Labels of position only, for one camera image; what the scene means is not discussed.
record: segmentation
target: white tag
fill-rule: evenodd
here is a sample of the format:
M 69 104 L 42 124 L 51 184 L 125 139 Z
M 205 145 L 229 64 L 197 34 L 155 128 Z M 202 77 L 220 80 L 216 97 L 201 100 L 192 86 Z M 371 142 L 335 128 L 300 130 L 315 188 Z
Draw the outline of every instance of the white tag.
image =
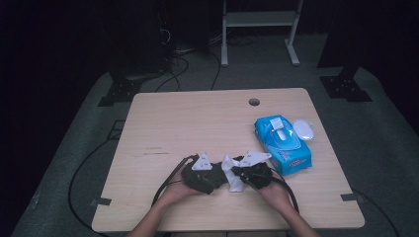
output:
M 278 130 L 284 127 L 281 118 L 274 118 L 270 120 L 271 126 L 274 130 Z
M 240 167 L 251 167 L 271 157 L 272 155 L 270 153 L 249 151 L 240 161 Z
M 206 152 L 204 152 L 200 158 L 192 166 L 192 170 L 212 170 L 212 165 L 210 164 L 210 159 Z

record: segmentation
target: person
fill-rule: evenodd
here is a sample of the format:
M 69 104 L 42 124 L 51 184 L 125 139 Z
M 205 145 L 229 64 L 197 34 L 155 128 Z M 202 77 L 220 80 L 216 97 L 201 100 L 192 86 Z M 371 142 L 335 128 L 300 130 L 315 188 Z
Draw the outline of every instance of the person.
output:
M 182 167 L 172 178 L 171 182 L 182 180 Z M 271 182 L 270 185 L 260 190 L 255 190 L 259 195 L 276 210 L 290 226 L 296 236 L 311 237 L 319 236 L 313 228 L 293 208 L 287 190 L 281 185 Z M 165 212 L 170 206 L 178 201 L 201 192 L 193 190 L 183 182 L 168 185 L 163 194 L 152 206 L 142 220 L 128 233 L 129 237 L 153 237 L 163 219 Z

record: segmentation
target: wooden table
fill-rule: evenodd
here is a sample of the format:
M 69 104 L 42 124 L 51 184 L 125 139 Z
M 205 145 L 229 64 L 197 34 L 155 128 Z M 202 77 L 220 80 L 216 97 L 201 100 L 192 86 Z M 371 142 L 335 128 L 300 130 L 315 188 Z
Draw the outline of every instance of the wooden table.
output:
M 251 106 L 250 99 L 260 101 Z M 138 94 L 133 99 L 93 229 L 129 231 L 149 210 L 154 194 L 176 165 L 206 152 L 212 163 L 263 148 L 254 134 L 257 118 L 283 115 L 312 123 L 307 142 L 313 167 L 286 177 L 301 215 L 314 228 L 358 228 L 365 223 L 323 125 L 304 89 Z M 162 231 L 279 230 L 286 222 L 250 187 L 188 197 L 165 215 Z

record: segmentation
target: hole in table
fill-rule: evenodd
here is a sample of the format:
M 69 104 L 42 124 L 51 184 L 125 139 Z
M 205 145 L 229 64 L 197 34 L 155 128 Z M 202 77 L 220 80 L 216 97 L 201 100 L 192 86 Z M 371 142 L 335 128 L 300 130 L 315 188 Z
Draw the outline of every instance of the hole in table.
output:
M 249 100 L 249 105 L 251 105 L 251 106 L 259 106 L 260 104 L 261 104 L 261 102 L 256 98 L 252 98 L 252 99 Z

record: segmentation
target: gray carpet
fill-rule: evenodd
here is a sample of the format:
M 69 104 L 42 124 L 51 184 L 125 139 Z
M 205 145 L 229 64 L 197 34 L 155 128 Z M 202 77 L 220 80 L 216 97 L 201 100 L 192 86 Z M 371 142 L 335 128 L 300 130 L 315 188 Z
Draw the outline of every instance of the gray carpet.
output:
M 259 37 L 256 43 L 228 48 L 229 65 L 220 69 L 214 90 L 305 88 L 320 116 L 344 173 L 352 188 L 373 200 L 391 218 L 400 236 L 419 233 L 419 138 L 384 93 L 378 79 L 360 69 L 355 80 L 372 102 L 348 103 L 329 99 L 319 77 L 337 75 L 341 68 L 317 69 L 326 35 L 296 36 L 294 46 L 301 66 L 293 67 L 283 44 L 284 37 Z M 213 51 L 219 58 L 220 47 Z M 188 70 L 180 75 L 182 91 L 209 90 L 217 73 L 213 55 L 183 56 Z M 173 60 L 174 73 L 185 62 Z M 166 75 L 147 81 L 141 92 L 153 92 Z M 68 187 L 78 166 L 96 147 L 107 140 L 114 121 L 126 119 L 130 103 L 97 107 L 106 96 L 112 79 L 98 79 L 62 140 L 40 187 L 17 225 L 13 236 L 98 236 L 70 212 Z M 175 81 L 161 88 L 176 91 Z M 91 224 L 93 199 L 100 197 L 118 145 L 106 142 L 93 153 L 74 180 L 72 203 L 80 218 Z M 322 236 L 395 236 L 390 224 L 372 204 L 360 203 L 366 224 L 360 229 L 318 230 Z M 126 233 L 110 233 L 125 236 Z

